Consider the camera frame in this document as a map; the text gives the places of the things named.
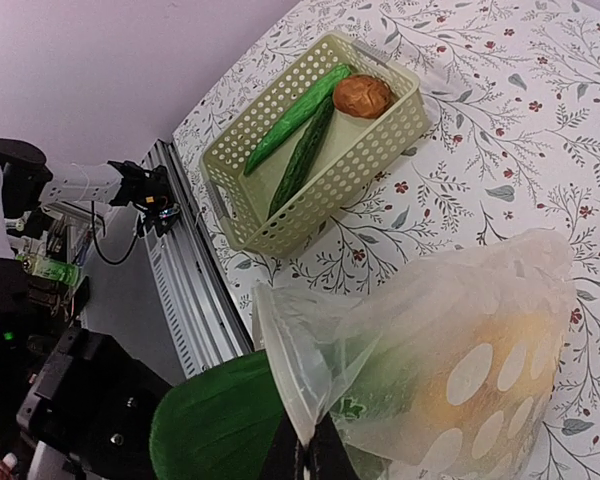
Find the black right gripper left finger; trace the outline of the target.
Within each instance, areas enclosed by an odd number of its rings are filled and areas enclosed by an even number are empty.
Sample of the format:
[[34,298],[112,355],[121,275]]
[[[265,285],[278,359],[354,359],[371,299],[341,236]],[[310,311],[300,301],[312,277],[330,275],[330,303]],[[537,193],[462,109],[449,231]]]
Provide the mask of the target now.
[[260,480],[305,478],[304,449],[288,416],[283,414],[263,462]]

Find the light green cucumber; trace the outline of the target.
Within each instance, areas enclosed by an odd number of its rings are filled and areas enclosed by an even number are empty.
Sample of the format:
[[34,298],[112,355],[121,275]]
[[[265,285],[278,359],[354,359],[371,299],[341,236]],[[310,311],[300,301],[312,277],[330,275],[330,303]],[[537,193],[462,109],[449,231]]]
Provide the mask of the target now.
[[266,132],[248,157],[243,174],[250,176],[287,138],[298,130],[321,103],[330,97],[336,85],[352,74],[346,64],[339,64],[312,84]]

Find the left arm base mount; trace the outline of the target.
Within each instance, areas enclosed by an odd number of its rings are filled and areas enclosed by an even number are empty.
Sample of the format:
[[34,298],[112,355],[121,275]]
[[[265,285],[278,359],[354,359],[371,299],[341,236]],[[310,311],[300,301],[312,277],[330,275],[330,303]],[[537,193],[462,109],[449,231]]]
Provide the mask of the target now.
[[181,209],[169,182],[165,166],[147,170],[132,161],[108,161],[121,176],[114,207],[132,205],[144,215],[143,227],[154,229],[158,237],[168,233],[179,218]]

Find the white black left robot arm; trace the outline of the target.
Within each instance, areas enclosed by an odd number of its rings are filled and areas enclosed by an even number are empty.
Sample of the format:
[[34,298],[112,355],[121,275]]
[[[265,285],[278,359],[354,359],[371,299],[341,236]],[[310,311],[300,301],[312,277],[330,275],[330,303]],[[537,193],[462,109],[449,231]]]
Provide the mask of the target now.
[[170,388],[165,380],[113,337],[79,326],[52,342],[40,369],[33,366],[33,266],[14,256],[7,221],[58,201],[133,206],[137,236],[167,233],[180,213],[163,166],[110,161],[51,171],[39,148],[0,138],[0,467],[5,435],[17,429],[55,452],[32,465],[34,478],[152,479],[150,432]]

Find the brown potato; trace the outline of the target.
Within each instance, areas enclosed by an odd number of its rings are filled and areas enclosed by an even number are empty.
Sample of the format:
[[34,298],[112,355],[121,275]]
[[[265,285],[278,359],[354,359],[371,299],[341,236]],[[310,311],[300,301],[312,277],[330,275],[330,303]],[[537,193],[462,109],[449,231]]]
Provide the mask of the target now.
[[332,95],[340,112],[356,118],[377,119],[393,103],[388,84],[370,75],[351,75],[341,80]]

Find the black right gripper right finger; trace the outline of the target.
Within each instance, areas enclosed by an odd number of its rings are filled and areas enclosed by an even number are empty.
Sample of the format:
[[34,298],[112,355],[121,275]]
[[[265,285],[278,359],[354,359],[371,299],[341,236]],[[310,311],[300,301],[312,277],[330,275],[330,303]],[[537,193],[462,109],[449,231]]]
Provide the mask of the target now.
[[310,480],[359,480],[329,414],[316,426],[307,447]]

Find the clear zip top bag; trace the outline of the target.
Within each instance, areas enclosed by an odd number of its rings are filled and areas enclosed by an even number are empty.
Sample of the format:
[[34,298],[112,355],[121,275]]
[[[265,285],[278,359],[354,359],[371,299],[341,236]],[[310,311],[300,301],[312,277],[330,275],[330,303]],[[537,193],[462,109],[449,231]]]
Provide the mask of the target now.
[[361,479],[517,479],[576,299],[533,229],[408,262],[366,297],[258,284],[253,313],[300,445],[321,423]]

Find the dark green cucumber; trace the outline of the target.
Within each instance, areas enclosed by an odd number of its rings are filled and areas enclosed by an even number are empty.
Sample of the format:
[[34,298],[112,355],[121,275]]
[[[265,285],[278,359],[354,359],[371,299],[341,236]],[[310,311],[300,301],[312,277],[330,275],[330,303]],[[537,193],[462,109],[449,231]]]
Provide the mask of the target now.
[[319,154],[333,113],[334,104],[327,96],[318,106],[302,137],[297,142],[284,174],[269,205],[268,217],[272,218],[307,181],[314,161]]

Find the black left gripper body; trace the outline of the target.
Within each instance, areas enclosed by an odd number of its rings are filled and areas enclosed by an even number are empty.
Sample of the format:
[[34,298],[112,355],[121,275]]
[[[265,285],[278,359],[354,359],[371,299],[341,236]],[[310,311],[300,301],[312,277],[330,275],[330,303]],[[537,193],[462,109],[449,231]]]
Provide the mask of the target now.
[[171,384],[110,335],[68,329],[17,413],[32,479],[153,479],[149,437]]

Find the white green bok choy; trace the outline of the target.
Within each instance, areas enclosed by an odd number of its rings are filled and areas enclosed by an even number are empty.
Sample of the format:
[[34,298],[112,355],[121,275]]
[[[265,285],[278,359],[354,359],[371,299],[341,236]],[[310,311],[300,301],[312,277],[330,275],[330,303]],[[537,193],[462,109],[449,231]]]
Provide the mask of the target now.
[[159,403],[149,451],[159,479],[256,479],[283,406],[266,353],[193,376]]

